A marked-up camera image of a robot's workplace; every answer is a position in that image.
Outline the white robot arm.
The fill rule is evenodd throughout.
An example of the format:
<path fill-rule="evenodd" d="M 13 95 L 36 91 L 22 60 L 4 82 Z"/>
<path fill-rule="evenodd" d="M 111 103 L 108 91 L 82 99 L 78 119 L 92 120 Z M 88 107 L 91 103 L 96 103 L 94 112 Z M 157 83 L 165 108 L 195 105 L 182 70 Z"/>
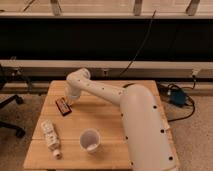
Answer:
<path fill-rule="evenodd" d="M 68 99 L 77 100 L 81 91 L 86 91 L 119 107 L 133 171 L 177 171 L 153 93 L 144 85 L 123 88 L 92 81 L 90 77 L 86 68 L 68 74 Z"/>

